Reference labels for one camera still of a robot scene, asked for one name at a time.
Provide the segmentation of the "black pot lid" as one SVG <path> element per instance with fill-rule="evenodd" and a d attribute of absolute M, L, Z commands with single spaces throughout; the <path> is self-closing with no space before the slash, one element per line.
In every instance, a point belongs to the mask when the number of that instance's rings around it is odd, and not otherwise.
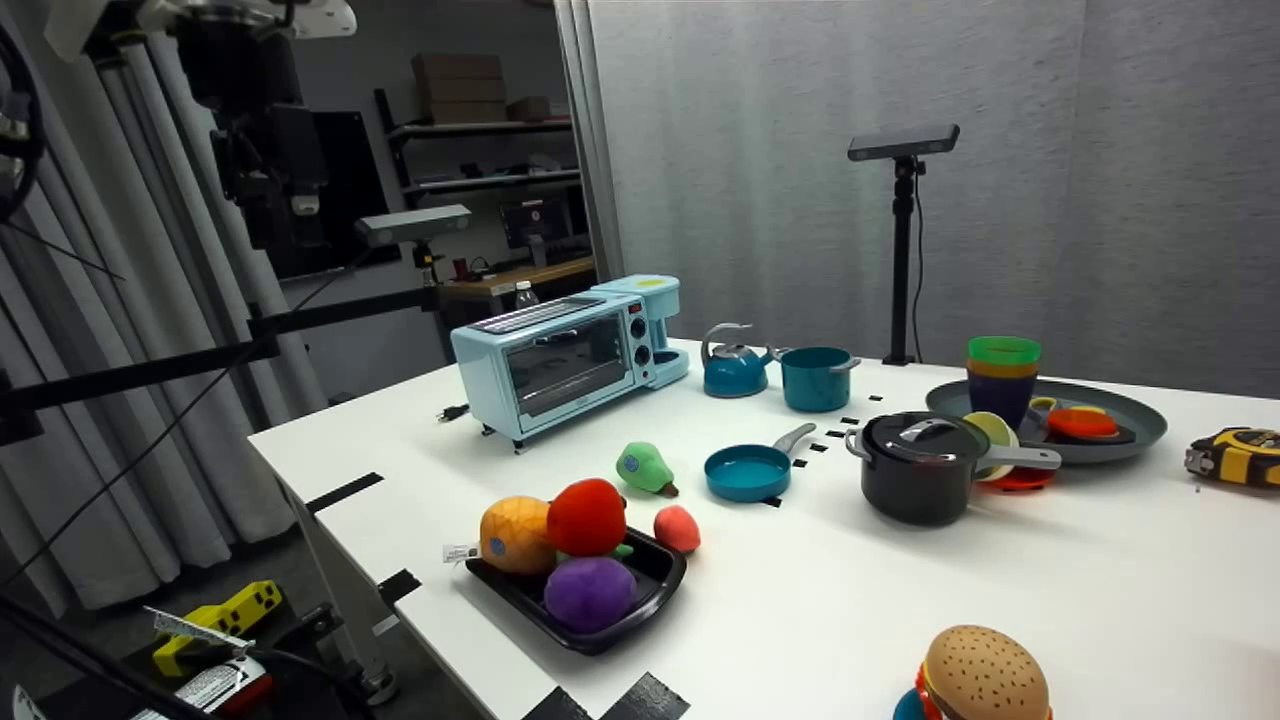
<path fill-rule="evenodd" d="M 903 464 L 968 464 L 989 454 L 989 440 L 950 417 L 892 413 L 864 427 L 864 449 Z"/>

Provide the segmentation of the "blue toy frying pan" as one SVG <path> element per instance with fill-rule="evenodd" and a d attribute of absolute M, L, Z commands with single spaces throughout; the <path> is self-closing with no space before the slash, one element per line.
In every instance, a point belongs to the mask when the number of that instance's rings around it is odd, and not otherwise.
<path fill-rule="evenodd" d="M 773 444 L 728 444 L 703 459 L 707 494 L 725 503 L 774 503 L 793 487 L 796 449 L 815 423 L 796 423 Z"/>

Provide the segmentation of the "teal toy pot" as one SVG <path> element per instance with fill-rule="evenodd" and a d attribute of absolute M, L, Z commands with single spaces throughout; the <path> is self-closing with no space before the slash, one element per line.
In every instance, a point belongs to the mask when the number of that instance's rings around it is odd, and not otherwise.
<path fill-rule="evenodd" d="M 838 413 L 853 394 L 854 357 L 845 348 L 793 348 L 781 357 L 785 403 L 793 413 Z"/>

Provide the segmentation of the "black toy pot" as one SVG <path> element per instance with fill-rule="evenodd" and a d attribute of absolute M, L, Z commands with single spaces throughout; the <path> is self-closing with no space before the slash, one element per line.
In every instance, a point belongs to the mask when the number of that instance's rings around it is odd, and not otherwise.
<path fill-rule="evenodd" d="M 864 449 L 864 427 L 847 440 L 847 454 L 859 459 L 859 494 L 881 515 L 919 525 L 919 528 L 940 528 L 940 525 L 956 525 L 968 512 L 968 499 L 980 478 L 977 459 L 968 464 L 882 459 Z"/>

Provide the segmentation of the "teal toy kettle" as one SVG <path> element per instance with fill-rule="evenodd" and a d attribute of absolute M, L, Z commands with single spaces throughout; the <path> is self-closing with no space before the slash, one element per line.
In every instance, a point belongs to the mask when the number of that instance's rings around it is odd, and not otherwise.
<path fill-rule="evenodd" d="M 712 326 L 699 340 L 703 394 L 716 400 L 743 400 L 766 388 L 773 348 L 743 346 L 743 326 Z"/>

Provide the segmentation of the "green plush pear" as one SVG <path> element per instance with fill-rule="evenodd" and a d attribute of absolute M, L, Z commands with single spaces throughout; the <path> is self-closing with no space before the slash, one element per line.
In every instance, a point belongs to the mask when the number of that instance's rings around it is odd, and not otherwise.
<path fill-rule="evenodd" d="M 637 496 L 674 496 L 674 472 L 648 440 L 637 440 L 615 457 L 615 478 Z"/>

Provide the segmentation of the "light blue toy toaster oven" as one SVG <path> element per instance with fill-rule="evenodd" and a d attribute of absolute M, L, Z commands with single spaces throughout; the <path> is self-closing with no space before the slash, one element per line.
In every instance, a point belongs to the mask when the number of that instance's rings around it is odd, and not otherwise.
<path fill-rule="evenodd" d="M 451 333 L 467 413 L 527 444 L 610 400 L 666 388 L 686 377 L 686 357 L 666 346 L 674 313 L 674 275 L 620 275 L 472 321 Z"/>

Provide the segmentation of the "black rectangular tray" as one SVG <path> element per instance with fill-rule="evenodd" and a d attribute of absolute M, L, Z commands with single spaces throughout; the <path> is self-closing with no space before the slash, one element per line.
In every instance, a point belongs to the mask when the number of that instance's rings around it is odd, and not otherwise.
<path fill-rule="evenodd" d="M 641 638 L 673 604 L 686 574 L 686 560 L 678 551 L 645 531 L 629 531 L 610 560 L 620 560 L 637 578 L 641 601 L 629 618 L 600 633 L 574 633 L 549 618 L 545 583 L 556 565 L 539 578 L 513 578 L 491 570 L 489 560 L 467 560 L 467 574 L 558 650 L 600 656 Z"/>

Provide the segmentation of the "purple plush fruit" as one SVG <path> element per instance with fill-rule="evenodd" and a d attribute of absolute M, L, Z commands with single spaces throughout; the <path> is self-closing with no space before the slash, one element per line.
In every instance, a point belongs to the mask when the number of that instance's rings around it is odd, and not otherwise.
<path fill-rule="evenodd" d="M 565 560 L 545 583 L 550 620 L 574 633 L 600 633 L 629 618 L 641 601 L 637 578 L 610 556 Z"/>

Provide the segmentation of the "stacked colourful cups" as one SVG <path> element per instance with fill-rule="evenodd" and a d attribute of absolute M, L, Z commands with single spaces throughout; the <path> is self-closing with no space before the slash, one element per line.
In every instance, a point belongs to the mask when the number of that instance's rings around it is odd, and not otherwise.
<path fill-rule="evenodd" d="M 1020 423 L 1040 377 L 1040 346 L 1032 335 L 971 335 L 964 368 L 971 407 Z"/>

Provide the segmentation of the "yellow green toy ladle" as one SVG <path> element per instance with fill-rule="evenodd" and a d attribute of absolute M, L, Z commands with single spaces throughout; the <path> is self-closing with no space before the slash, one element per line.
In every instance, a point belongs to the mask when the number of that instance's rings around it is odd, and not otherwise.
<path fill-rule="evenodd" d="M 1032 449 L 998 413 L 968 413 L 964 423 L 983 440 L 977 472 L 983 479 L 1004 479 L 1016 469 L 1057 472 L 1060 457 L 1053 449 Z"/>

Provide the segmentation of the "dark grey plate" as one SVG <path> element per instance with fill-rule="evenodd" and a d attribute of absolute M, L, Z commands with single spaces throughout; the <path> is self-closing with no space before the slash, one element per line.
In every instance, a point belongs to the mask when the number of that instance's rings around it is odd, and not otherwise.
<path fill-rule="evenodd" d="M 971 400 L 968 400 L 968 379 L 935 384 L 925 397 L 925 403 L 935 417 L 968 417 L 968 413 L 977 413 Z M 1118 438 L 1117 440 L 1057 440 L 1046 431 L 1046 413 L 1053 407 L 1100 407 L 1118 423 Z M 1148 403 L 1139 403 L 1132 397 L 1104 394 L 1104 388 L 1090 388 L 1090 384 L 1067 384 L 1067 379 L 1040 379 L 1036 377 L 1027 413 L 1012 427 L 1016 427 L 1016 438 L 1025 444 L 1053 449 L 1062 469 L 1100 469 L 1100 464 L 1129 464 L 1139 454 L 1148 454 L 1165 438 L 1166 420 L 1156 407 L 1148 407 Z"/>

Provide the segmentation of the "orange toy food on plate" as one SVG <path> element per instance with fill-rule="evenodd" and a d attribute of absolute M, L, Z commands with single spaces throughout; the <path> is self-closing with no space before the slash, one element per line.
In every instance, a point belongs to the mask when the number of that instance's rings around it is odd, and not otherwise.
<path fill-rule="evenodd" d="M 1117 440 L 1118 423 L 1100 407 L 1053 407 L 1046 431 L 1057 440 Z"/>

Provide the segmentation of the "toy hamburger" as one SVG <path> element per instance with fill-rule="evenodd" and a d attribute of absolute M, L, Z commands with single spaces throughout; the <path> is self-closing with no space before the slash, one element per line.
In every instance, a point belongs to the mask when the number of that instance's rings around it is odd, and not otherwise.
<path fill-rule="evenodd" d="M 989 625 L 950 625 L 931 638 L 892 720 L 1053 720 L 1053 693 L 1020 640 Z"/>

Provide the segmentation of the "yellow black tape measure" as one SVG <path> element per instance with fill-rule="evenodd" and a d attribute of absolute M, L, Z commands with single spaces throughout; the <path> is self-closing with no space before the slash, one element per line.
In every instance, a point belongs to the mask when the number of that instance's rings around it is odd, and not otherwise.
<path fill-rule="evenodd" d="M 1221 427 L 1188 444 L 1184 469 L 1196 479 L 1215 479 L 1234 487 L 1280 487 L 1280 431 Z"/>

